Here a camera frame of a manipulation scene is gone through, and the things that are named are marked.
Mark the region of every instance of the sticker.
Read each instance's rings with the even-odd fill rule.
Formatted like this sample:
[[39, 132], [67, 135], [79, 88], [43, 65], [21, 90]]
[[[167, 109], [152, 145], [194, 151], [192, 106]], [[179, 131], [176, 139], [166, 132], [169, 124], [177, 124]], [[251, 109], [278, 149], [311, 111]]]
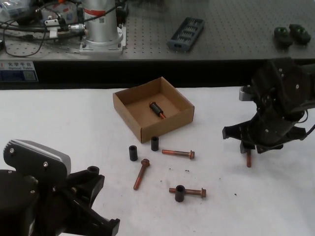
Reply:
[[0, 82], [38, 82], [32, 61], [0, 61]]

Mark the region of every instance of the silver cylinder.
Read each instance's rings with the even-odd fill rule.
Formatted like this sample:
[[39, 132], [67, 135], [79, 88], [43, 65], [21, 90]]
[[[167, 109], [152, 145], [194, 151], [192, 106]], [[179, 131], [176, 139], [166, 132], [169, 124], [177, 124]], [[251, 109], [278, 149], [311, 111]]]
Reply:
[[[89, 19], [104, 14], [106, 10], [115, 7], [115, 0], [83, 0], [84, 18]], [[95, 20], [85, 23], [86, 40], [91, 43], [111, 43], [119, 39], [117, 31], [116, 10]]]

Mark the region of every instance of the screw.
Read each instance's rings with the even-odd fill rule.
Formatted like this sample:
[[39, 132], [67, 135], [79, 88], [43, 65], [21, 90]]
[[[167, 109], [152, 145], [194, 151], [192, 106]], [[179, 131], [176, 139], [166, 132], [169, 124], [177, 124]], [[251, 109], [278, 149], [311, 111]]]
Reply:
[[246, 152], [246, 165], [248, 168], [252, 167], [252, 151], [248, 150]]
[[163, 154], [166, 155], [174, 155], [174, 156], [188, 156], [190, 159], [195, 158], [195, 152], [190, 150], [190, 152], [186, 151], [172, 151], [172, 150], [162, 150]]
[[[175, 193], [176, 188], [169, 188], [169, 192]], [[199, 195], [201, 198], [205, 198], [207, 196], [207, 190], [203, 188], [201, 188], [201, 190], [185, 189], [185, 194]]]
[[133, 186], [133, 189], [134, 189], [134, 190], [138, 190], [138, 188], [139, 188], [139, 186], [140, 186], [140, 184], [141, 184], [143, 175], [144, 175], [144, 173], [145, 173], [145, 171], [146, 171], [146, 168], [147, 168], [148, 166], [150, 166], [150, 161], [149, 161], [148, 159], [143, 159], [143, 160], [141, 161], [141, 164], [142, 164], [141, 170], [140, 170], [140, 172], [139, 172], [139, 174], [138, 174], [138, 178], [137, 178], [137, 180], [136, 180], [136, 183], [134, 183], [134, 186]]

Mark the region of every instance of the black cylinder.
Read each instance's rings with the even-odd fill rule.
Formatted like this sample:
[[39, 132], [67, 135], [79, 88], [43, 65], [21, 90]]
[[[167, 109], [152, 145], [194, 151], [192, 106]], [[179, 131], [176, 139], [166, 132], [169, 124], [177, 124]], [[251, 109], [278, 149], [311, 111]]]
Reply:
[[158, 150], [158, 137], [154, 136], [151, 138], [151, 150], [157, 151]]
[[163, 110], [155, 102], [151, 102], [149, 106], [157, 116], [159, 116], [160, 113], [163, 113]]
[[132, 145], [129, 147], [129, 156], [130, 156], [130, 161], [138, 160], [137, 146]]
[[181, 203], [184, 200], [185, 195], [185, 187], [182, 185], [178, 185], [175, 191], [175, 201]]

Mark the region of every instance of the metal base plate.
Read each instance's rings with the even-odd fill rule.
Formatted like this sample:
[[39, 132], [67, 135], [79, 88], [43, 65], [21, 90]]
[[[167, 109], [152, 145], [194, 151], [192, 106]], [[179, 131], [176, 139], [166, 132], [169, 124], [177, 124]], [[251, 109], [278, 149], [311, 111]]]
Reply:
[[[314, 0], [129, 0], [128, 5], [127, 46], [115, 60], [315, 58]], [[203, 19], [204, 29], [189, 52], [173, 52], [167, 41], [187, 16]], [[300, 24], [309, 32], [312, 39], [307, 46], [294, 43], [287, 50], [276, 46], [275, 27], [289, 24]], [[15, 55], [35, 52], [40, 44], [8, 37], [5, 43]], [[78, 38], [45, 42], [39, 53], [21, 60], [113, 60], [103, 54], [79, 53], [80, 43]], [[8, 59], [16, 58], [0, 55], [0, 60]]]
[[102, 54], [121, 54], [123, 53], [123, 48], [126, 47], [126, 27], [117, 28], [118, 34], [120, 36], [118, 43], [114, 42], [111, 45], [106, 43], [105, 45], [99, 43], [91, 43], [86, 39], [83, 39], [80, 45], [80, 53], [83, 54], [95, 54], [95, 53], [102, 53]]

